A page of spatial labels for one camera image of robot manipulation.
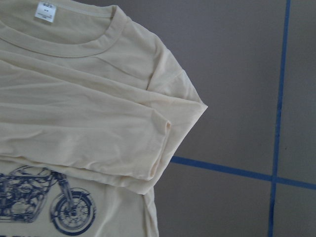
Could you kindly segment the cream long-sleeve graphic shirt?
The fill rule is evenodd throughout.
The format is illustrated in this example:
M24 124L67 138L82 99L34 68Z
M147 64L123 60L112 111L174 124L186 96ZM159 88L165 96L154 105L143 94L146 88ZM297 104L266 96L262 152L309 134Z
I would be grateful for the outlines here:
M157 237L154 186L206 109L118 6L1 1L1 236Z

